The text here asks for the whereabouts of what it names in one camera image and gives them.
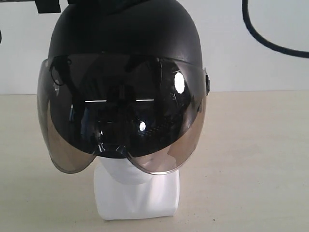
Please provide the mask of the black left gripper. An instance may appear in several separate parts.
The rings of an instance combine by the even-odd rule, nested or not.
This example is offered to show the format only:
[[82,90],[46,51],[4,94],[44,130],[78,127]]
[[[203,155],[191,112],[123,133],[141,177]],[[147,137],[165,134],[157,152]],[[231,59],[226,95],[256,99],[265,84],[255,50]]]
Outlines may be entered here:
[[56,14],[61,13],[59,0],[35,0],[39,14]]

